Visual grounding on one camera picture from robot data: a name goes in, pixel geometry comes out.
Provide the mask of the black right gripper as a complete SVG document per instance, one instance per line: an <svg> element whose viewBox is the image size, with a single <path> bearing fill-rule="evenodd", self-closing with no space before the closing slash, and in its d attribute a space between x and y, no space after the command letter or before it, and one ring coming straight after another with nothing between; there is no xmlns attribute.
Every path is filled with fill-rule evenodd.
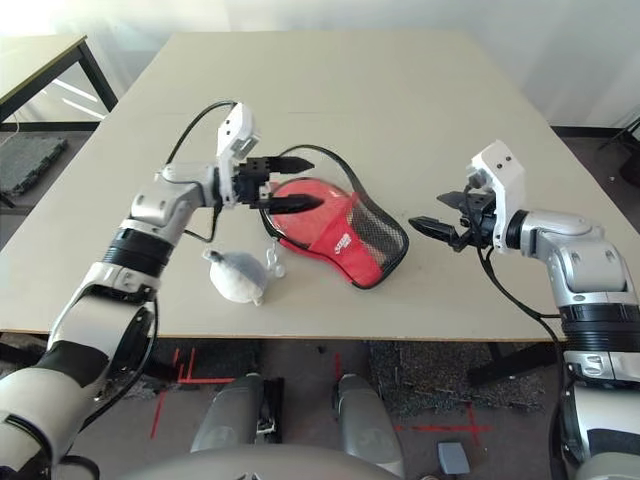
<svg viewBox="0 0 640 480"><path fill-rule="evenodd" d="M409 219L409 224L422 235L438 241L454 241L454 250L468 246L481 250L493 244L495 226L495 195L493 193L465 193L450 191L436 199L461 213L460 224L467 230L458 236L455 227L441 221L418 216Z"/></svg>

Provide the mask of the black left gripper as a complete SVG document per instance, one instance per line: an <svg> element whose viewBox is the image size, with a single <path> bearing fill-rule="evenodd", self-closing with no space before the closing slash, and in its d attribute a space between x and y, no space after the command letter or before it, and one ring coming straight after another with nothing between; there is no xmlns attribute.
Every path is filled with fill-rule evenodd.
<svg viewBox="0 0 640 480"><path fill-rule="evenodd" d="M292 175L311 170L315 164L299 156L247 158L234 170L233 192L236 201L268 214L296 214L318 208L324 200L309 194L271 196L270 173Z"/></svg>

